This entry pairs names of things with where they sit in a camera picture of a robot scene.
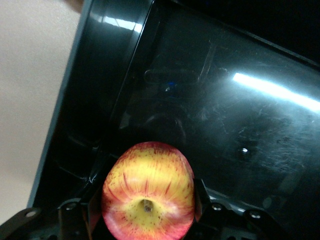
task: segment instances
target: apple skin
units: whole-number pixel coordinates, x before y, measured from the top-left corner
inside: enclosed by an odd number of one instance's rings
[[[118,240],[180,240],[194,219],[193,178],[187,159],[173,146],[155,141],[134,145],[103,184],[106,226]],[[145,210],[145,201],[151,202],[151,211]]]

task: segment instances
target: metal screw head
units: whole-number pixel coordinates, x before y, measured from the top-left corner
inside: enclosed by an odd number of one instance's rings
[[[32,211],[30,211],[30,212],[27,212],[24,216],[26,217],[26,218],[31,218],[31,217],[33,217],[34,215],[36,215],[37,214],[37,211],[36,210],[32,210]]]
[[[212,208],[215,211],[221,211],[222,210],[222,206],[219,203],[212,204]]]
[[[257,212],[257,211],[250,211],[250,212],[249,212],[249,215],[250,215],[253,219],[260,219],[260,218],[261,218],[259,212]]]
[[[66,205],[64,205],[65,210],[70,211],[72,209],[74,209],[77,206],[77,203],[75,202],[70,202],[67,203]]]

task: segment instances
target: apple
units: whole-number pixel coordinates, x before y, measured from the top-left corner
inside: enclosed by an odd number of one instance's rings
[[[118,240],[180,240],[195,214],[194,173],[176,148],[156,141],[128,149],[102,189],[104,222]]]

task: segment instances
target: apple stem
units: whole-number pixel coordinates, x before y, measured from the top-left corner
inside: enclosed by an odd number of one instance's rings
[[[147,199],[144,199],[143,200],[143,206],[144,206],[144,211],[146,213],[150,213],[152,211],[152,208],[153,208],[153,204],[152,204],[152,201],[149,201]]]

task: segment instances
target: beige surface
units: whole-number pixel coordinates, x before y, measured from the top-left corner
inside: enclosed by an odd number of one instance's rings
[[[62,0],[0,7],[0,224],[26,208],[79,21]]]

